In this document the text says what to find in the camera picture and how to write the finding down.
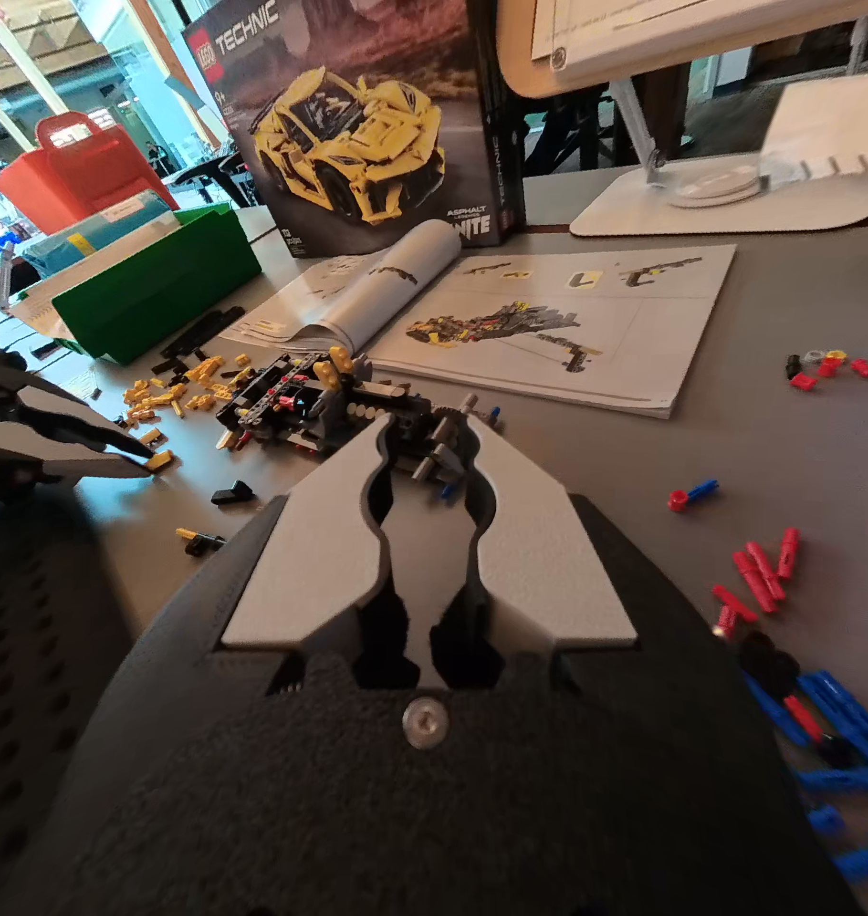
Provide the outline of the pile of red blue pins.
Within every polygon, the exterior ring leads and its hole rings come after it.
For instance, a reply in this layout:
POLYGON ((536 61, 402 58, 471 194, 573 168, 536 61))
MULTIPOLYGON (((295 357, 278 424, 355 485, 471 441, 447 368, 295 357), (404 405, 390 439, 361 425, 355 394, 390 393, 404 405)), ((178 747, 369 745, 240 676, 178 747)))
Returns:
POLYGON ((725 586, 713 586, 720 613, 712 632, 732 649, 747 689, 771 725, 823 763, 794 773, 805 799, 868 794, 868 711, 828 670, 803 670, 760 627, 760 615, 775 614, 786 599, 800 544, 799 529, 789 527, 776 563, 755 541, 734 552, 733 565, 757 609, 725 586))

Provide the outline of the red and black lego pieces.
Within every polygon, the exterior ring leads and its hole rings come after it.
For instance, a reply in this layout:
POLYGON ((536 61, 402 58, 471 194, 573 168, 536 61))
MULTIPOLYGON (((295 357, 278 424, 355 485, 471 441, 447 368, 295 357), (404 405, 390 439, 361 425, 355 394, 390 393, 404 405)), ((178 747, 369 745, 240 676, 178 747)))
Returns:
POLYGON ((810 350, 805 354, 791 354, 784 365, 788 383, 802 392, 812 391, 820 379, 833 378, 846 362, 847 353, 842 350, 810 350))

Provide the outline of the lego car chassis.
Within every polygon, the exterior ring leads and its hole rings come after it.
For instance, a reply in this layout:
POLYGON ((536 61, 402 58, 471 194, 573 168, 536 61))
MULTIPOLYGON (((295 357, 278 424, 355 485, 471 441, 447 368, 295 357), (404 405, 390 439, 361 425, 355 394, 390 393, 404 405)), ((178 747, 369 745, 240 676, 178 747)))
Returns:
POLYGON ((320 457, 340 451, 380 418, 390 419, 395 465, 414 480, 458 485, 465 475, 460 448, 460 415, 474 416, 502 431, 500 408, 476 409, 468 395, 461 406, 440 406, 413 393, 407 383, 376 382, 365 354, 284 353, 256 370, 216 418, 223 427, 219 449, 239 450, 249 442, 288 443, 320 457))

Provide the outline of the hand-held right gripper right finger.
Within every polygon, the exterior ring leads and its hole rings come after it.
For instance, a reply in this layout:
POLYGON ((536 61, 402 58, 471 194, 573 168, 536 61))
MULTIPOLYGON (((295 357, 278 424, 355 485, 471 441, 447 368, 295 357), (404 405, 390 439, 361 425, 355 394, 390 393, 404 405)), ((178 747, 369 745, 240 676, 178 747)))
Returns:
POLYGON ((474 547, 500 653, 634 647, 637 633, 565 487, 476 417, 471 471, 484 482, 474 547))

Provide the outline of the printed instruction sheet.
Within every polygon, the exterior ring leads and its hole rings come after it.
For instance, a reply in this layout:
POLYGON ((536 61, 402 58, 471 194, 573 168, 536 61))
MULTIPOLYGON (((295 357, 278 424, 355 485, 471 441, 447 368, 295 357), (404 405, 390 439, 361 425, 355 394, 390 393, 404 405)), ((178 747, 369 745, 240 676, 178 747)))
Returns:
POLYGON ((531 59, 602 71, 708 45, 783 38, 868 14, 868 2, 539 1, 531 59))

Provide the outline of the blue and red lego pin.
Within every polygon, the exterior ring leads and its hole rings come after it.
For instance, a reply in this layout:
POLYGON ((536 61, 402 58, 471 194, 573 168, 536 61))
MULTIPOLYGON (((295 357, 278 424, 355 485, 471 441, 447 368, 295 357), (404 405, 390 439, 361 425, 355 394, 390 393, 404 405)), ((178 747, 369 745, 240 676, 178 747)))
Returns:
POLYGON ((669 494, 667 506, 672 512, 681 513, 699 501, 712 496, 719 489, 719 481, 708 479, 689 490, 674 490, 669 494))

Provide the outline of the white paper sheet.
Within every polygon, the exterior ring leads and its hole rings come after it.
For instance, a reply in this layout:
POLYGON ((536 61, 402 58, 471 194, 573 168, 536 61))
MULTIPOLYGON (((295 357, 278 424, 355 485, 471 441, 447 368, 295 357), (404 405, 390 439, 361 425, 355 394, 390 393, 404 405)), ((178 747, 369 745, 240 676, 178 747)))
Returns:
POLYGON ((75 342, 53 300, 179 230, 181 223, 177 216, 175 212, 164 213, 49 279, 28 287, 11 307, 12 315, 45 337, 75 342))

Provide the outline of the green plastic bin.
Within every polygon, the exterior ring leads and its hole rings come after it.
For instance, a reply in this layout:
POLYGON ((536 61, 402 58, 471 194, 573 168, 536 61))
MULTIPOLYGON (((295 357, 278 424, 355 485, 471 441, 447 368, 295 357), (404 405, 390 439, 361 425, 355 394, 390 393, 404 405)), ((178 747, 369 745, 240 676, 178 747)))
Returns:
POLYGON ((127 366, 261 273, 238 213, 177 213, 179 228, 52 299, 73 352, 127 366))

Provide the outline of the lego set box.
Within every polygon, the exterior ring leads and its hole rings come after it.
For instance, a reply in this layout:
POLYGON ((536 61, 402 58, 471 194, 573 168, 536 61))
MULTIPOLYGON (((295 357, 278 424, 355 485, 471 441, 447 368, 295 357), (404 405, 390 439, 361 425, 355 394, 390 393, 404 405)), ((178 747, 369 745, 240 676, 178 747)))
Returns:
POLYGON ((293 258, 369 254, 432 219, 465 247, 524 224, 495 18, 495 2, 224 1, 184 30, 293 258))

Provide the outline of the white document stand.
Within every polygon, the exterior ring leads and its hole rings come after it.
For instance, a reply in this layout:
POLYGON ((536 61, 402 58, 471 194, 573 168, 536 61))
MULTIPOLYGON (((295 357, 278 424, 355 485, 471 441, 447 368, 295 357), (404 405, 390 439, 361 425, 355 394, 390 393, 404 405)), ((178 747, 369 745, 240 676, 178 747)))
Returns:
POLYGON ((497 4, 496 50, 508 85, 520 96, 543 99, 607 83, 639 160, 571 221, 572 235, 811 232, 868 219, 868 75, 786 88, 760 153, 666 164, 633 76, 764 40, 743 37, 612 70, 555 71, 531 59, 535 4, 497 4))

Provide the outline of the red plastic box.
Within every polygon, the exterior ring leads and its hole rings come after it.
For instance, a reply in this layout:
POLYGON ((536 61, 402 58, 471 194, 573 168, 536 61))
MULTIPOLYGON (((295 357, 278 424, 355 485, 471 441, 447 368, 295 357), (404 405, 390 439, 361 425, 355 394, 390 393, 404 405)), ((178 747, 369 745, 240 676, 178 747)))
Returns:
POLYGON ((40 120, 38 148, 0 172, 0 193, 42 233, 52 235, 145 190, 173 211, 174 197, 126 130, 100 128, 68 111, 40 120))

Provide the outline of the teal plastic package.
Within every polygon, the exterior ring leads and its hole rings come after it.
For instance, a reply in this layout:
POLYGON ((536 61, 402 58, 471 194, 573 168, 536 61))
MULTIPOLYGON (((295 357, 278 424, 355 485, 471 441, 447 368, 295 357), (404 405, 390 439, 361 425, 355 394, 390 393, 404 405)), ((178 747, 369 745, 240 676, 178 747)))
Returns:
POLYGON ((43 237, 25 247, 21 257, 41 279, 48 279, 137 231, 142 231, 142 239, 153 241, 178 228, 176 212, 153 190, 146 189, 43 237))

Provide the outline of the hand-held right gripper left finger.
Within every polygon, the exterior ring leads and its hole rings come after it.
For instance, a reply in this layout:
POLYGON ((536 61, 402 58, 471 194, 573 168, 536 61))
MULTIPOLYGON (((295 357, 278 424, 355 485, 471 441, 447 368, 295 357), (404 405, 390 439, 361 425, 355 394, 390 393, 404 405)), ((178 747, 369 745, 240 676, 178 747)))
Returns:
POLYGON ((392 431, 391 414, 375 418, 290 490, 222 647, 359 652, 359 610, 392 570, 392 431))

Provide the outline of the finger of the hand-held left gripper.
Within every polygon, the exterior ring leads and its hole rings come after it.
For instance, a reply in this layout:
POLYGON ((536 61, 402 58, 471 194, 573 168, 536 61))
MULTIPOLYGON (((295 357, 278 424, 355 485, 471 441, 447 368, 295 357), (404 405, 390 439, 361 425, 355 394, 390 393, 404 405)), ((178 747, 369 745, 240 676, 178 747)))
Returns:
POLYGON ((119 452, 96 452, 84 444, 50 440, 19 423, 0 422, 0 482, 30 482, 46 477, 134 479, 152 475, 145 464, 119 452))
POLYGON ((17 398, 21 421, 48 439, 81 443, 97 452, 112 447, 142 459, 153 457, 152 449, 126 429, 56 385, 27 383, 17 398))

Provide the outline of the pile of yellow lego pieces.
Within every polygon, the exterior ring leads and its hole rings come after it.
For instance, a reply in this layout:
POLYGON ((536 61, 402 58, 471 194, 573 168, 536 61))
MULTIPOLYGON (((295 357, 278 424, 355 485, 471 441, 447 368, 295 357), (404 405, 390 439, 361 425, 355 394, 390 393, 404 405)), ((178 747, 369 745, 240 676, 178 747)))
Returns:
POLYGON ((222 356, 205 357, 187 368, 176 362, 151 377, 136 380, 124 391, 125 410, 120 421, 133 428, 152 424, 166 412, 180 419, 188 412, 210 412, 230 404, 255 376, 255 366, 246 354, 229 363, 222 356))

